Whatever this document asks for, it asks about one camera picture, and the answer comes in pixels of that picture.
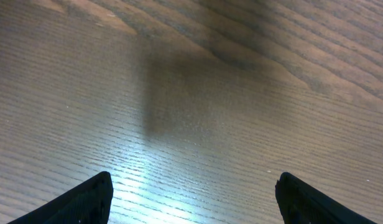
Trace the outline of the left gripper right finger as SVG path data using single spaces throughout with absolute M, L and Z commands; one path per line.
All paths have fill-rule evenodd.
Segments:
M 277 181 L 275 197 L 285 224 L 375 224 L 289 172 Z

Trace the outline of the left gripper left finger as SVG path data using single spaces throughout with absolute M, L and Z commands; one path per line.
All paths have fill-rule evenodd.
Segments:
M 9 224 L 107 224 L 113 192 L 103 171 Z

